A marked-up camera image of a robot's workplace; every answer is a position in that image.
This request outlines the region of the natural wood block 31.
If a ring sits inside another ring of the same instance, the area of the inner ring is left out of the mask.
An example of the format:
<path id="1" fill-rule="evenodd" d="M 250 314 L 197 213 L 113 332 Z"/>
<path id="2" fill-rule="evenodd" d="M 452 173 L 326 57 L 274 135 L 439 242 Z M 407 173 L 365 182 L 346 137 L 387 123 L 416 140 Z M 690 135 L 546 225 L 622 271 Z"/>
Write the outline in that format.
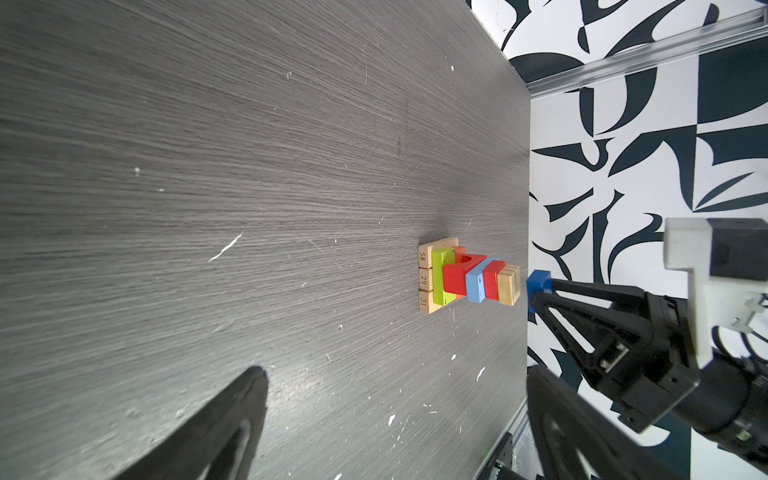
<path id="1" fill-rule="evenodd" d="M 419 310 L 423 315 L 430 315 L 457 299 L 456 294 L 442 290 L 420 290 L 418 294 Z"/>

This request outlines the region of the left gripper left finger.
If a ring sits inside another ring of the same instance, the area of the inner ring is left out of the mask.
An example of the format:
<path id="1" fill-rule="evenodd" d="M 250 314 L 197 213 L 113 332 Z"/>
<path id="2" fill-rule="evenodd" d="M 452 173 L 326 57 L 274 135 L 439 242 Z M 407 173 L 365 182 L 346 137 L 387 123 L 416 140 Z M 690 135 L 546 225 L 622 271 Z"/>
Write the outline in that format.
<path id="1" fill-rule="evenodd" d="M 251 366 L 119 479 L 246 479 L 267 414 L 268 376 Z"/>

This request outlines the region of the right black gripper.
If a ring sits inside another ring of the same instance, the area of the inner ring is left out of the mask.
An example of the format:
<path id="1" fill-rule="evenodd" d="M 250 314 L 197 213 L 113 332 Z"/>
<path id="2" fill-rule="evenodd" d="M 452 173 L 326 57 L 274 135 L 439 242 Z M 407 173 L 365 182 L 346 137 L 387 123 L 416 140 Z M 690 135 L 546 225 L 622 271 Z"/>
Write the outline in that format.
<path id="1" fill-rule="evenodd" d="M 698 385 L 687 300 L 622 285 L 553 280 L 552 287 L 533 296 L 534 311 L 630 429 L 645 430 Z"/>

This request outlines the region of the natural wood block 58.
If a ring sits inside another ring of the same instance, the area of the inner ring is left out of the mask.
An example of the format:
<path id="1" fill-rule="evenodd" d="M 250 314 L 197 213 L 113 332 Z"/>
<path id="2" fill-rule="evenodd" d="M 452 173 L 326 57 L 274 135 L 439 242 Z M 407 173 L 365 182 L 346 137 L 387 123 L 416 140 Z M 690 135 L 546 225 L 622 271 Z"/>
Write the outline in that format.
<path id="1" fill-rule="evenodd" d="M 432 253 L 435 250 L 453 248 L 459 245 L 457 237 L 448 237 L 418 246 L 418 264 L 420 268 L 430 269 L 432 267 Z"/>

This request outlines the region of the small red wood cube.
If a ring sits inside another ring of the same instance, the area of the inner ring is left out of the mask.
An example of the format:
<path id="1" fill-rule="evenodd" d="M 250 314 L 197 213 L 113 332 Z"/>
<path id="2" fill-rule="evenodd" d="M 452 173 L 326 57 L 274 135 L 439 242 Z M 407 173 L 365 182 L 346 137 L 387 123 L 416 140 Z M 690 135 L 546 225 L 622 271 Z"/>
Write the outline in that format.
<path id="1" fill-rule="evenodd" d="M 506 267 L 506 262 L 498 259 L 492 260 L 483 271 L 485 297 L 498 301 L 498 274 Z"/>

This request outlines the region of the small natural wood cube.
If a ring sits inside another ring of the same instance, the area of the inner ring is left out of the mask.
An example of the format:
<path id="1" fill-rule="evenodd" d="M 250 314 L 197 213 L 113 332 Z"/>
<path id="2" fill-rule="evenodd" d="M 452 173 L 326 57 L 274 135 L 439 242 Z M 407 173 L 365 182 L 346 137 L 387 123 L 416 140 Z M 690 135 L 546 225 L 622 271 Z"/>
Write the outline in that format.
<path id="1" fill-rule="evenodd" d="M 503 305 L 514 306 L 520 297 L 520 267 L 505 265 L 497 274 L 497 293 L 499 302 Z"/>

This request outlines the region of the natural wood block 29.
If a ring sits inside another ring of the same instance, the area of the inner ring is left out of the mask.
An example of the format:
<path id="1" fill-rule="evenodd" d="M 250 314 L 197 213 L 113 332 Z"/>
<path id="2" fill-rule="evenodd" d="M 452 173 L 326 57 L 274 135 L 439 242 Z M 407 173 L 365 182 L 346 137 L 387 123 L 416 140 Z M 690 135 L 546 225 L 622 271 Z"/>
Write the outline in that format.
<path id="1" fill-rule="evenodd" d="M 419 269 L 419 289 L 421 291 L 430 292 L 434 289 L 433 285 L 433 269 L 432 268 L 420 268 Z"/>

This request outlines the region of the lime green wood block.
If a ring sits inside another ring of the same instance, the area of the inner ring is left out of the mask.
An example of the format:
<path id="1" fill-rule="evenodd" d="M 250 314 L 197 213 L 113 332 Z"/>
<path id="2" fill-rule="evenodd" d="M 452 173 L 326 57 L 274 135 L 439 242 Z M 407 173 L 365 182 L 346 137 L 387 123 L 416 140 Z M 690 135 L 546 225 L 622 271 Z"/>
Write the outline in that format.
<path id="1" fill-rule="evenodd" d="M 445 287 L 445 274 L 444 267 L 446 265 L 454 264 L 454 251 L 453 248 L 447 248 L 442 250 L 435 250 L 432 253 L 432 269 L 433 269 L 433 290 L 442 290 L 447 293 L 451 293 L 446 290 Z"/>

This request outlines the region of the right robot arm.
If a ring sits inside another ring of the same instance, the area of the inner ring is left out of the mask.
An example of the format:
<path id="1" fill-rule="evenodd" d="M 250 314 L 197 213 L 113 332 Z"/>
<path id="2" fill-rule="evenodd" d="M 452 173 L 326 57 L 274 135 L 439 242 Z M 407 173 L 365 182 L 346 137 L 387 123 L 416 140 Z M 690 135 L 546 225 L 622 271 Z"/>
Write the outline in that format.
<path id="1" fill-rule="evenodd" d="M 582 377 L 635 432 L 672 412 L 760 471 L 767 469 L 767 366 L 712 349 L 699 366 L 688 303 L 637 287 L 558 280 L 536 270 L 528 303 Z"/>

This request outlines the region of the dark blue wood cube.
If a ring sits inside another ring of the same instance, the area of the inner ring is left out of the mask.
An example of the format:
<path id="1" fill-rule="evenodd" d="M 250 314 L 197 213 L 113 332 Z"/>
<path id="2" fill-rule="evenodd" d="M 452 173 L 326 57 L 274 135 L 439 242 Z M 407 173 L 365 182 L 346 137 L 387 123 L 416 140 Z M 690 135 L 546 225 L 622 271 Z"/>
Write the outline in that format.
<path id="1" fill-rule="evenodd" d="M 534 314 L 533 297 L 535 294 L 539 292 L 551 294 L 553 292 L 551 272 L 547 270 L 534 270 L 526 280 L 526 290 L 528 311 Z"/>

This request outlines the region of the red arch wood block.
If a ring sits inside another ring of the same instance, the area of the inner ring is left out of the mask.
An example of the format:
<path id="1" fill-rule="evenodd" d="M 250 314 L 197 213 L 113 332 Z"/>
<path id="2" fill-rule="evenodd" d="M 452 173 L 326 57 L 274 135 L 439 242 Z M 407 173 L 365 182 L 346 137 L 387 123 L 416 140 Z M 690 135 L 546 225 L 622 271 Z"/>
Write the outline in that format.
<path id="1" fill-rule="evenodd" d="M 456 295 L 466 296 L 466 274 L 472 270 L 486 255 L 467 254 L 463 263 L 446 265 L 444 267 L 446 290 Z"/>

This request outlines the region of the light blue wood block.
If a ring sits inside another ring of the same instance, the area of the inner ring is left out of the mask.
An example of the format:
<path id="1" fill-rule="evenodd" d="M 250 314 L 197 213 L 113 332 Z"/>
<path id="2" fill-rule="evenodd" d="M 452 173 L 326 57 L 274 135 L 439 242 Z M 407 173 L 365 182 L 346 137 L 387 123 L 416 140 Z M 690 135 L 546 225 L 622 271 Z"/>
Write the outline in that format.
<path id="1" fill-rule="evenodd" d="M 482 303 L 486 299 L 484 272 L 497 258 L 485 258 L 465 276 L 466 297 L 470 302 Z"/>

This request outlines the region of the orange wood block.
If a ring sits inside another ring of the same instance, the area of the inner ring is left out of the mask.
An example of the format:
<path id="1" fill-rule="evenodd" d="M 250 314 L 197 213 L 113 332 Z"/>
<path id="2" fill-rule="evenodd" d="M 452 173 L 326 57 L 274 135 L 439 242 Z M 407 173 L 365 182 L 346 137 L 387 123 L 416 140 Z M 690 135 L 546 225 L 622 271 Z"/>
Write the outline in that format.
<path id="1" fill-rule="evenodd" d="M 463 263 L 464 258 L 467 255 L 467 249 L 464 246 L 457 245 L 453 247 L 453 251 L 454 251 L 454 263 L 455 264 Z"/>

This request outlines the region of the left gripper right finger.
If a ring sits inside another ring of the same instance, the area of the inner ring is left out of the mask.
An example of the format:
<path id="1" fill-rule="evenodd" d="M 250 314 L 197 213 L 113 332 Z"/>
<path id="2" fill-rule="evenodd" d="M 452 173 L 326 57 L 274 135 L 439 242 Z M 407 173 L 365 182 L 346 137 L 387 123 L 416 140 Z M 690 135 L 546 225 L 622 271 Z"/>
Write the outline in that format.
<path id="1" fill-rule="evenodd" d="M 528 418 L 546 479 L 679 479 L 549 369 L 528 369 Z"/>

